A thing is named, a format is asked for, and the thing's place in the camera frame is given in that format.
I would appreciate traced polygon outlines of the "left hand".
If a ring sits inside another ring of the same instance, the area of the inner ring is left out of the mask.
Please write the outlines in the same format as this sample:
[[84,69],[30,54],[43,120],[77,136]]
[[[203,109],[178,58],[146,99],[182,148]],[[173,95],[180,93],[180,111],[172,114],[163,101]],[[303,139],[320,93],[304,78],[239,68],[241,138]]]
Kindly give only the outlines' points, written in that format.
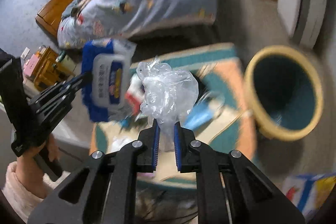
[[60,152],[54,136],[49,135],[49,139],[40,147],[30,147],[22,156],[17,158],[16,175],[19,182],[34,196],[44,199],[49,190],[43,182],[44,172],[37,165],[34,157],[42,148],[46,147],[49,152],[49,160],[59,160]]

